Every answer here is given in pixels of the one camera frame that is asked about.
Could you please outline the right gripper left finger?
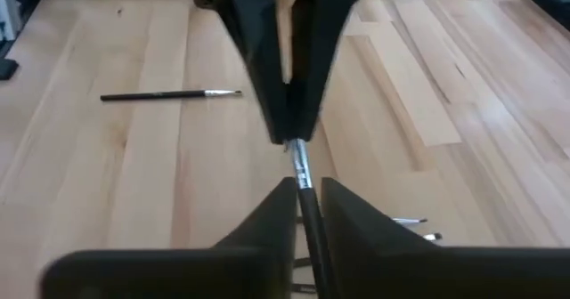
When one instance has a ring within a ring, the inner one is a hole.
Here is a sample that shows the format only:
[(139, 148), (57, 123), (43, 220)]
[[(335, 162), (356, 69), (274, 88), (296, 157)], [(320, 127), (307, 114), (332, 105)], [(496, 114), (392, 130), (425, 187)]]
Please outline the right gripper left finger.
[(216, 248), (253, 250), (248, 272), (252, 299), (290, 299), (297, 233), (297, 184), (283, 178)]

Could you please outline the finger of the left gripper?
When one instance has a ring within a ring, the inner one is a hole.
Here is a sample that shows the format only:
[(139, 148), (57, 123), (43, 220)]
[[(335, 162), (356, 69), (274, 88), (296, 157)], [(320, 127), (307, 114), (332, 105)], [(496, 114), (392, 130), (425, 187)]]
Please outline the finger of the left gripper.
[(276, 0), (214, 0), (244, 61), (272, 142), (286, 140), (289, 126)]
[(311, 139), (338, 39), (357, 0), (296, 0), (291, 9), (289, 138)]

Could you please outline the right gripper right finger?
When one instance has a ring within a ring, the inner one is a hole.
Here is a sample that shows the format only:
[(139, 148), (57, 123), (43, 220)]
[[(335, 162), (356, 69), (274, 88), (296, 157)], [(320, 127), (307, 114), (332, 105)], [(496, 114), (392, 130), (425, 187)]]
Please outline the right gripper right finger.
[(446, 299), (418, 255), (436, 245), (332, 178), (322, 180), (322, 216), (343, 299)]

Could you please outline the black liner brush white print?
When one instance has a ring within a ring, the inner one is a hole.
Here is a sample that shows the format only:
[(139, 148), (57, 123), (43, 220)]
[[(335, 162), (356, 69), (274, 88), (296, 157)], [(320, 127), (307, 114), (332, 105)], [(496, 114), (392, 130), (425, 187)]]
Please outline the black liner brush white print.
[[(394, 221), (396, 221), (400, 224), (418, 224), (418, 223), (427, 222), (428, 219), (427, 218), (421, 218), (421, 219), (394, 218)], [(308, 267), (310, 265), (311, 265), (311, 261), (310, 261), (309, 257), (297, 258), (294, 260), (294, 263), (293, 263), (294, 268)]]

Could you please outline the thin black brush silver ferrule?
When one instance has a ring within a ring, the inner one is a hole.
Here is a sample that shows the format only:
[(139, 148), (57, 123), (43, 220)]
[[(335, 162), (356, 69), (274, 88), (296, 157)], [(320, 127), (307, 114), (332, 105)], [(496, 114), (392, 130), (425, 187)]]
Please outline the thin black brush silver ferrule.
[(240, 90), (191, 90), (153, 93), (121, 93), (101, 95), (101, 101), (148, 101), (148, 100), (178, 100), (219, 96), (242, 95)]
[(317, 295), (319, 299), (338, 299), (328, 241), (311, 176), (306, 142), (302, 139), (290, 140), (287, 142), (287, 151), (292, 156), (297, 181), (297, 196)]

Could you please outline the black frame clamp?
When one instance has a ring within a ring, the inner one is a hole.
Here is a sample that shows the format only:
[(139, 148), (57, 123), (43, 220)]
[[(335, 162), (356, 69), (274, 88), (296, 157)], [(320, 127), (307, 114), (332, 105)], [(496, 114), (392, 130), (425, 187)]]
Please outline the black frame clamp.
[(19, 63), (17, 61), (0, 58), (0, 81), (10, 80), (18, 67)]

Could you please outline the aluminium extrusion post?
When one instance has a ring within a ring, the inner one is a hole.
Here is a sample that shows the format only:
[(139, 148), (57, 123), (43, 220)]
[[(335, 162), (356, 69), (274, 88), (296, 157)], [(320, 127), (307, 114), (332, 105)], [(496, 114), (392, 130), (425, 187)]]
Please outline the aluminium extrusion post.
[(0, 0), (0, 36), (14, 41), (22, 29), (20, 3), (17, 0)]

